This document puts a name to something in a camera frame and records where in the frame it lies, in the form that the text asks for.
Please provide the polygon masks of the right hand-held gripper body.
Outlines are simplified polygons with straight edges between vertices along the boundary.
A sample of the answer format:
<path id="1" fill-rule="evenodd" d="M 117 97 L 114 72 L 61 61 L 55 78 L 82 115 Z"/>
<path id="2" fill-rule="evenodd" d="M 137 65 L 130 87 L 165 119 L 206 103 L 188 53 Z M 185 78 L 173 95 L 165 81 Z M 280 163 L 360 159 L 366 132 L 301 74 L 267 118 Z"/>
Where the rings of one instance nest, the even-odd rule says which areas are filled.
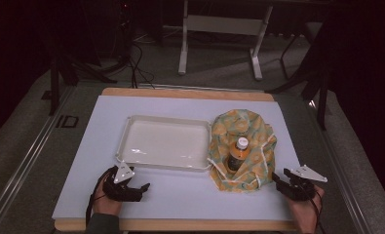
<path id="1" fill-rule="evenodd" d="M 313 180 L 327 182 L 327 178 L 325 176 L 315 172 L 307 165 L 289 170 L 291 170 L 294 175 L 297 175 L 298 179 L 289 179 L 289 182 L 286 182 L 286 187 L 278 191 L 293 201 L 308 201 L 315 197 L 316 190 L 314 188 L 314 184 L 312 183 Z"/>

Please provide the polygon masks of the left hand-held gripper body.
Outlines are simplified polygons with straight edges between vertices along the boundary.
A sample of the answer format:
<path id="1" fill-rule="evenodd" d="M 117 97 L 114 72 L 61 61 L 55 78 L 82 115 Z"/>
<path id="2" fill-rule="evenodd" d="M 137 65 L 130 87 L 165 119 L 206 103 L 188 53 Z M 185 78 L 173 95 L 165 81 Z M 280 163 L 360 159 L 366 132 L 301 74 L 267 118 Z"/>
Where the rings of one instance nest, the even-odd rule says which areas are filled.
<path id="1" fill-rule="evenodd" d="M 108 171 L 108 176 L 103 183 L 103 192 L 109 199 L 118 202 L 139 202 L 142 198 L 139 188 L 130 188 L 129 181 L 135 175 L 129 166 L 122 162 Z"/>

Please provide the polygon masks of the orange patterned cloth bag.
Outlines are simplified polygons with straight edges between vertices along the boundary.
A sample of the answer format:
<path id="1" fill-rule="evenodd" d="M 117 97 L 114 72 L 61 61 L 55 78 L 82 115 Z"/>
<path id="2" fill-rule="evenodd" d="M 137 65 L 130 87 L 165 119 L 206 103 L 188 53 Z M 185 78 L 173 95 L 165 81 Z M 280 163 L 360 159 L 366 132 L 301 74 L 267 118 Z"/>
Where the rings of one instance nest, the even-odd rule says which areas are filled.
<path id="1" fill-rule="evenodd" d="M 249 141 L 243 159 L 233 159 L 232 149 L 240 137 Z M 277 138 L 273 128 L 250 110 L 233 109 L 212 123 L 208 161 L 210 176 L 220 191 L 252 192 L 272 181 Z"/>

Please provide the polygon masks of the white plastic tray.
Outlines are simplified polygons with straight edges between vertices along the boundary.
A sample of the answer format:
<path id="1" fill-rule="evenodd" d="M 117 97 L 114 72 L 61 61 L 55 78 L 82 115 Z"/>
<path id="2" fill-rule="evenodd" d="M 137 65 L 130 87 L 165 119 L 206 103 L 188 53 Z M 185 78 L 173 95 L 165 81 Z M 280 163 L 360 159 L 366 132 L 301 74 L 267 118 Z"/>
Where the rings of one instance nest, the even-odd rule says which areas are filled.
<path id="1" fill-rule="evenodd" d="M 116 158 L 119 162 L 182 171 L 205 171 L 212 126 L 205 120 L 133 115 L 128 118 Z"/>

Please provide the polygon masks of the orange drink bottle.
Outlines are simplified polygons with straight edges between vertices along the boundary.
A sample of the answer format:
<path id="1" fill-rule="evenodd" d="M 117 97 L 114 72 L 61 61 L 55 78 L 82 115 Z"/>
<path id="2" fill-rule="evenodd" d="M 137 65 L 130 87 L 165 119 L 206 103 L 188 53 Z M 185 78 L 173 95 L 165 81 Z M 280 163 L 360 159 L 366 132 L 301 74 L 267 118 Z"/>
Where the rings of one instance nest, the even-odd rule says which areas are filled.
<path id="1" fill-rule="evenodd" d="M 239 137 L 229 149 L 227 157 L 227 170 L 236 173 L 250 153 L 249 141 L 246 137 Z"/>

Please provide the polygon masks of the person's left hand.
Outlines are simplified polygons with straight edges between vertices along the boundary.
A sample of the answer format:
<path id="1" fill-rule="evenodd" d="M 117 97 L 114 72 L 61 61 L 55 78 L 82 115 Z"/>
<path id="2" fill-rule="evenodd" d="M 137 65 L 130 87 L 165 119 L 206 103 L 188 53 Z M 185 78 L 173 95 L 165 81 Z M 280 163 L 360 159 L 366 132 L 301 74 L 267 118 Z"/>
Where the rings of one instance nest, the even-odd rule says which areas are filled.
<path id="1" fill-rule="evenodd" d="M 95 193 L 95 200 L 93 204 L 93 212 L 95 214 L 115 215 L 118 216 L 122 209 L 122 203 L 109 199 L 102 190 L 100 185 Z"/>

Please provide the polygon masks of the person's right hand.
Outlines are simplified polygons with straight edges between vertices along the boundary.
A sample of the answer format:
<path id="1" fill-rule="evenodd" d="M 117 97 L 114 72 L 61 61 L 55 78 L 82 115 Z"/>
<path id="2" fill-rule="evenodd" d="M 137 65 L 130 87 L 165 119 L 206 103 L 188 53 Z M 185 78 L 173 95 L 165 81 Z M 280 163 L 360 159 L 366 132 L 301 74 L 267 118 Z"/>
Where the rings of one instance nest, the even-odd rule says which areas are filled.
<path id="1" fill-rule="evenodd" d="M 299 234 L 316 234 L 325 191 L 319 186 L 315 186 L 315 190 L 315 197 L 311 201 L 293 201 L 286 198 L 294 225 Z"/>

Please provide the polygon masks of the white table mat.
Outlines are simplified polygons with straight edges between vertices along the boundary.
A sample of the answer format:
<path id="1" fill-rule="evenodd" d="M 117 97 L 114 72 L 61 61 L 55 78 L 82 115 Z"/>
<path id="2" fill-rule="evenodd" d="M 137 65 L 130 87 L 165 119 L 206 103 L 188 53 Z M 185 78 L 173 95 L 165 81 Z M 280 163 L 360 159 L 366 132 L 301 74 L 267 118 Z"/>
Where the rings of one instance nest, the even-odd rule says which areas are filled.
<path id="1" fill-rule="evenodd" d="M 261 115 L 277 138 L 276 171 L 299 166 L 289 131 L 275 101 L 100 96 L 53 213 L 54 219 L 83 218 L 97 179 L 117 163 L 127 118 L 168 116 L 213 121 L 231 109 Z M 150 185 L 139 202 L 126 203 L 121 218 L 289 220 L 284 196 L 273 183 L 248 193 L 218 190 L 207 172 L 135 168 L 130 185 Z"/>

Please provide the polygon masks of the black metal stand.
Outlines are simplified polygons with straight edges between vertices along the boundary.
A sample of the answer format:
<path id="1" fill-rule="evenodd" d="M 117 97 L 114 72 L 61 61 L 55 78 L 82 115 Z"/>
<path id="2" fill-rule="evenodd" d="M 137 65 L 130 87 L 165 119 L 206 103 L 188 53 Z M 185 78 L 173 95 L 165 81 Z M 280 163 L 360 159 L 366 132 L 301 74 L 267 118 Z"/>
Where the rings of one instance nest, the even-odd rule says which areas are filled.
<path id="1" fill-rule="evenodd" d="M 321 58 L 322 50 L 317 41 L 313 42 L 307 51 L 300 66 L 290 76 L 289 80 L 277 88 L 266 90 L 267 94 L 279 94 L 300 83 L 305 82 L 301 97 L 303 100 L 312 101 L 319 96 L 317 109 L 317 122 L 322 130 L 326 130 L 325 114 L 327 108 L 327 93 L 330 72 Z"/>
<path id="2" fill-rule="evenodd" d="M 46 47 L 51 56 L 51 115 L 54 115 L 59 108 L 59 77 L 62 77 L 67 85 L 76 86 L 79 81 L 76 68 L 81 68 L 101 82 L 115 83 L 115 80 L 106 78 L 98 71 L 95 71 L 93 68 L 67 53 L 56 41 L 48 42 Z"/>

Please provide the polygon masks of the white metal desk frame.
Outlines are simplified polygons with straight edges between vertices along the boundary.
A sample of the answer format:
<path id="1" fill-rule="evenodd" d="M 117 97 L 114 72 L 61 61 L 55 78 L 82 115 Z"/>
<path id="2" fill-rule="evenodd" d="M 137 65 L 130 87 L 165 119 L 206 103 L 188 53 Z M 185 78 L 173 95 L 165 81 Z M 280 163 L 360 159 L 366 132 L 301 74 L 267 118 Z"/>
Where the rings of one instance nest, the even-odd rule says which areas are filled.
<path id="1" fill-rule="evenodd" d="M 263 78 L 258 54 L 266 34 L 273 7 L 266 8 L 263 19 L 234 19 L 212 16 L 190 15 L 188 0 L 183 0 L 182 45 L 179 57 L 178 74 L 184 75 L 188 58 L 188 32 L 214 32 L 226 34 L 250 35 L 256 37 L 255 45 L 250 48 L 250 63 L 255 80 Z"/>

